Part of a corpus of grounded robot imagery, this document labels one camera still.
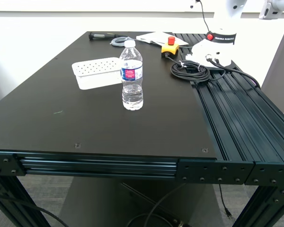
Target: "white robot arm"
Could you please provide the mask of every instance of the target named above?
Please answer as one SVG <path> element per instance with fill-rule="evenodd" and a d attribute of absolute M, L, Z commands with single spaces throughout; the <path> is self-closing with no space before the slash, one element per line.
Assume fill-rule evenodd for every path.
<path fill-rule="evenodd" d="M 259 18 L 264 20 L 278 19 L 284 12 L 284 0 L 265 0 Z"/>
<path fill-rule="evenodd" d="M 223 66 L 230 66 L 232 47 L 235 43 L 238 20 L 247 0 L 219 0 L 214 14 L 214 26 L 206 38 L 192 48 L 186 60 L 192 60 L 209 68 L 216 68 L 207 58 L 219 59 Z M 265 0 L 260 19 L 278 19 L 284 11 L 284 0 Z"/>

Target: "black tabletop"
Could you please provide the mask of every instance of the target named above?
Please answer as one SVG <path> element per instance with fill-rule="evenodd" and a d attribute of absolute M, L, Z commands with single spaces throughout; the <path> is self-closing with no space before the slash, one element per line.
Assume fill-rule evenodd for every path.
<path fill-rule="evenodd" d="M 136 42 L 143 57 L 142 109 L 123 107 L 122 84 L 79 89 L 71 65 L 119 57 L 123 48 L 109 43 L 83 34 L 3 98 L 0 150 L 215 158 L 192 87 L 170 74 L 172 62 L 161 58 L 159 46 Z"/>

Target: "water bottle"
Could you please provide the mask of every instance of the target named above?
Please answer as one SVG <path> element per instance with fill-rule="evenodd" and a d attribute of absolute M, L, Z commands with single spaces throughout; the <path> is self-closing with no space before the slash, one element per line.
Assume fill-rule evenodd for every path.
<path fill-rule="evenodd" d="M 134 40 L 126 40 L 124 45 L 120 56 L 123 106 L 128 110 L 139 110 L 143 106 L 142 56 L 135 48 Z"/>

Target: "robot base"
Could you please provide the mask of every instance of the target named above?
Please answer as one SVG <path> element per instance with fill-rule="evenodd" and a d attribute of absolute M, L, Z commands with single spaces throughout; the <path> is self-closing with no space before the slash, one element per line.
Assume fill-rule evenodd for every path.
<path fill-rule="evenodd" d="M 197 62 L 208 68 L 217 68 L 212 65 L 208 58 L 219 59 L 219 62 L 224 67 L 231 67 L 231 50 L 233 44 L 221 44 L 208 41 L 206 39 L 197 43 L 192 48 L 192 54 L 187 54 L 185 59 Z"/>

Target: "bolt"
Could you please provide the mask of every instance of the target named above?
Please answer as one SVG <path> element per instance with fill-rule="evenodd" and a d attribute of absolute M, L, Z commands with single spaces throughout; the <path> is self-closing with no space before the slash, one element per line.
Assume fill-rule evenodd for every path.
<path fill-rule="evenodd" d="M 76 143 L 76 144 L 75 144 L 75 148 L 76 148 L 76 149 L 81 148 L 81 144 L 80 144 L 80 143 Z"/>
<path fill-rule="evenodd" d="M 202 148 L 202 152 L 203 153 L 208 153 L 208 149 L 207 148 Z"/>

